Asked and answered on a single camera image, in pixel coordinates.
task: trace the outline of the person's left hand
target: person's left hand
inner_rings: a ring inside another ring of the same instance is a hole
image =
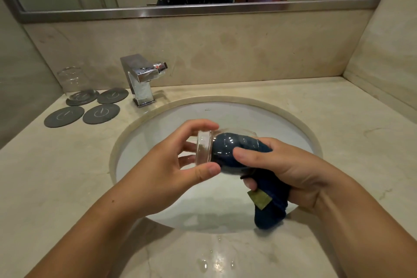
[[[195,155],[178,157],[183,151],[195,152],[196,144],[187,139],[198,131],[218,129],[210,120],[189,120],[165,140],[154,146],[114,188],[123,207],[135,217],[158,213],[182,196],[192,186],[220,173],[220,166],[208,162],[187,170]]]

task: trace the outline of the countertop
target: countertop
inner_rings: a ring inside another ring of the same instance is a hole
[[[111,121],[43,125],[61,97],[0,151],[2,277],[24,276],[112,185],[120,135],[168,102],[237,96],[278,106],[316,135],[324,159],[360,182],[417,238],[417,125],[343,78],[156,87],[141,109],[130,98]],[[95,101],[85,109],[98,105]],[[296,209],[272,233],[204,234],[143,219],[111,277],[337,277],[342,271],[319,221]]]

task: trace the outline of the faucet spout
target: faucet spout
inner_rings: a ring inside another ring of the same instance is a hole
[[[168,69],[166,63],[152,64],[141,54],[121,57],[123,70],[127,77],[133,101],[140,108],[155,101],[151,91],[150,81],[159,78]]]

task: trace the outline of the hand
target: hand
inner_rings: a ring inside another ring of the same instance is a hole
[[[196,144],[187,142],[190,136],[216,129],[218,124],[210,120],[189,120],[154,146],[115,186],[128,211],[135,217],[158,213],[192,186],[219,174],[220,166],[213,162],[180,170],[194,163],[195,155],[178,157],[196,151]]]
[[[273,138],[259,140],[273,151],[260,153],[236,147],[233,156],[249,167],[273,171],[281,181],[291,186],[288,200],[296,205],[313,209],[320,191],[345,176],[341,170],[303,149]],[[243,181],[249,189],[257,189],[252,178]]]

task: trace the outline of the metal mirror frame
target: metal mirror frame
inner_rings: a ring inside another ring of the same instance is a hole
[[[26,12],[19,0],[4,1],[16,20],[22,24],[27,24],[229,13],[375,9],[381,0],[300,0],[269,3],[233,3],[47,12]]]

